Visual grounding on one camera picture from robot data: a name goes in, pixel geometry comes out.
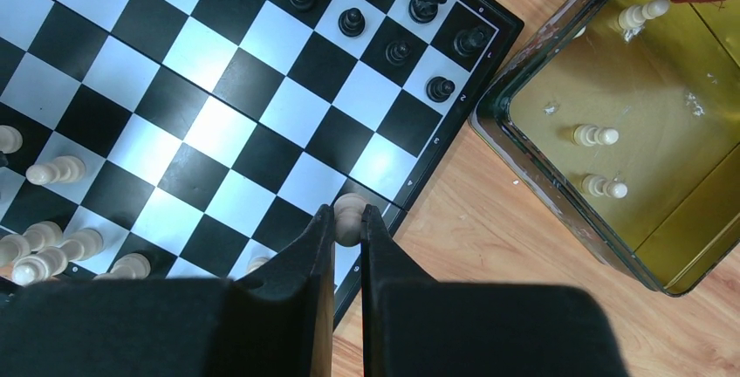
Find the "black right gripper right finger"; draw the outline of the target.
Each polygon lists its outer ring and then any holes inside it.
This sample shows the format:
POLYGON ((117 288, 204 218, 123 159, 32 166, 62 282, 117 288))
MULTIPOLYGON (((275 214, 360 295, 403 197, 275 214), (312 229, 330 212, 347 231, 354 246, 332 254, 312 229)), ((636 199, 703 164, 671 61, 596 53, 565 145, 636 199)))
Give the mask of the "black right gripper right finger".
POLYGON ((362 215, 363 367, 367 376, 625 376, 609 320, 561 284, 439 281, 362 215))

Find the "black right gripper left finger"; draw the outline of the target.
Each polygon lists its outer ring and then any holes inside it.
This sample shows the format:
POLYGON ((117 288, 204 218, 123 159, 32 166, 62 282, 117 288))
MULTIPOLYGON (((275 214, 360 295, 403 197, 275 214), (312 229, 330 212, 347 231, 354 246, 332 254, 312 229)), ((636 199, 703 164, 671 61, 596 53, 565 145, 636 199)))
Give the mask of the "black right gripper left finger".
POLYGON ((327 376, 334 214, 244 278, 51 281, 1 313, 4 376, 327 376))

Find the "black white chess board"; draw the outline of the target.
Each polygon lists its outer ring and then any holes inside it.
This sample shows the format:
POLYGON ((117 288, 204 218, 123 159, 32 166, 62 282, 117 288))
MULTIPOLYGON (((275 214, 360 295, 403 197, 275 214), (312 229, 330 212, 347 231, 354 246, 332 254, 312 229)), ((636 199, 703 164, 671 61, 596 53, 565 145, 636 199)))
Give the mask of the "black white chess board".
POLYGON ((495 0, 1 0, 1 231, 91 228, 152 276, 240 278, 348 193, 400 228, 523 22, 495 0), (427 97, 435 76, 456 89, 427 97), (25 172, 71 155, 77 182, 25 172))

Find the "white chess piece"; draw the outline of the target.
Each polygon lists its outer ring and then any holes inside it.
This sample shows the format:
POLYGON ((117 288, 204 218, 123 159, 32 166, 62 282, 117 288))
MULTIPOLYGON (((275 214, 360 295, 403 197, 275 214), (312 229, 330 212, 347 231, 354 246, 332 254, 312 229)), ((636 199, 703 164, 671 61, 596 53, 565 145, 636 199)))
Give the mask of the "white chess piece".
POLYGON ((98 231, 78 230, 59 246, 46 247, 19 259, 13 266, 11 281, 19 285, 45 281, 63 272, 70 262, 98 255, 103 247, 104 241, 98 231))

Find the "yellow metal tin box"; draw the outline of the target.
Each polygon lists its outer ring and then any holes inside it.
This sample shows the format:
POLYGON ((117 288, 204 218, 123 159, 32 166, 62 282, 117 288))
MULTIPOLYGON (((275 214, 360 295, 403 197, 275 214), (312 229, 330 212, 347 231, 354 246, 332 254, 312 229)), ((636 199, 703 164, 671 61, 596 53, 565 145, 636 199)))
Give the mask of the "yellow metal tin box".
POLYGON ((680 297, 739 244, 739 2, 568 0, 471 124, 600 262, 680 297))

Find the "black chess pawn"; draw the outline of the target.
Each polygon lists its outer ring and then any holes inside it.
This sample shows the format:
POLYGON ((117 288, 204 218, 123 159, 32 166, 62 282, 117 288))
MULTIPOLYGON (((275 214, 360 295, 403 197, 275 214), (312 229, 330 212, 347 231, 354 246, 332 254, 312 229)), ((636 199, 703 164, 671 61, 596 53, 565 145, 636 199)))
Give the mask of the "black chess pawn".
POLYGON ((452 95, 455 89, 455 83, 452 80, 446 79, 442 76, 433 77, 425 85, 427 97, 436 103, 442 103, 446 101, 452 95))

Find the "white chess pawn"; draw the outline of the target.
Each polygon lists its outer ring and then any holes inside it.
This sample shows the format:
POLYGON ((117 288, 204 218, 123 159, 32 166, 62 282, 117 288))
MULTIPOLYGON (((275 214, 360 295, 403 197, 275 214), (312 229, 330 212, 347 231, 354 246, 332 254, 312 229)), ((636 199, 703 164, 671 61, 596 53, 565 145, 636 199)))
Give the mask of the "white chess pawn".
POLYGON ((26 179, 34 185, 47 185, 56 182, 69 183, 81 180, 86 166, 75 156, 64 155, 46 163, 33 164, 26 169, 26 179))

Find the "black chess piece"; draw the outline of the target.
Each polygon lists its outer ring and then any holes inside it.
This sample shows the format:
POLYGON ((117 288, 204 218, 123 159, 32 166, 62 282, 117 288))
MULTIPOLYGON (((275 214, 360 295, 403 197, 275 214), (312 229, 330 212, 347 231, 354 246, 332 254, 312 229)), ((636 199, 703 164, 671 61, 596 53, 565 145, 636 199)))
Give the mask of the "black chess piece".
POLYGON ((448 0, 410 0, 408 14, 418 24, 427 24, 433 21, 441 4, 448 0))

